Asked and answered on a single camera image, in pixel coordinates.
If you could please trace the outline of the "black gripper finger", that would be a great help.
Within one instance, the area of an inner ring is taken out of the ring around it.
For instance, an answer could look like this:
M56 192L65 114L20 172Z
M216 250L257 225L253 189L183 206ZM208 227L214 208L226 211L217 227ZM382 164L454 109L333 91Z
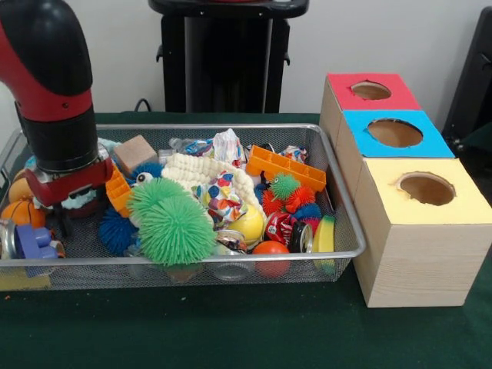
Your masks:
M64 238L70 236L73 232L72 222L68 213L63 208L61 203L58 203L58 223L61 230L61 234Z

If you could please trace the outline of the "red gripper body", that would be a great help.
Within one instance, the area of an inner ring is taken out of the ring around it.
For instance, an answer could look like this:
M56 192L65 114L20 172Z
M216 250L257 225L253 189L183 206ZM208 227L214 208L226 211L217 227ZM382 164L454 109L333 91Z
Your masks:
M71 196L96 189L104 185L112 176L113 163L110 158L97 161L83 169L50 175L36 166L25 169L25 178L33 195L44 206L59 204Z

